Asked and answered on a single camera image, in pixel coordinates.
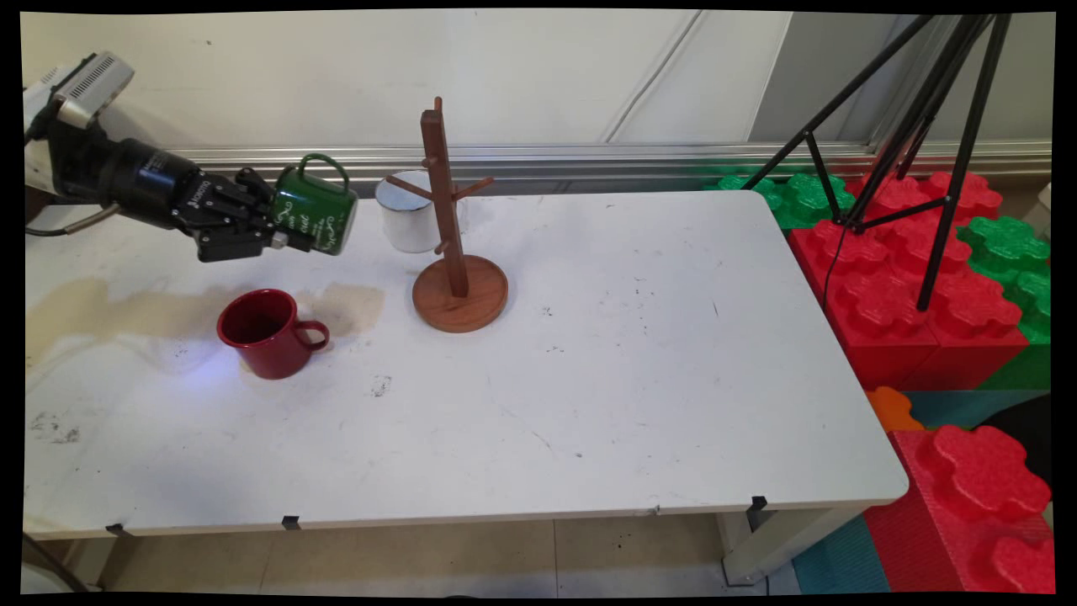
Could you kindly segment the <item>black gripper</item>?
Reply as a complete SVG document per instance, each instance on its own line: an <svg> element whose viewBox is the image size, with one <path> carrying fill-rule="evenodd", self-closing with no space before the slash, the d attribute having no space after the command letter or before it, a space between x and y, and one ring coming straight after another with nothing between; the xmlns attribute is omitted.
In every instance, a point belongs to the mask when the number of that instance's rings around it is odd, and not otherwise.
<svg viewBox="0 0 1077 606"><path fill-rule="evenodd" d="M99 197L123 217L191 237L202 263L255 258L267 246L310 252L314 242L274 227L272 184L252 168L216 175L135 139L120 142L103 163Z"/></svg>

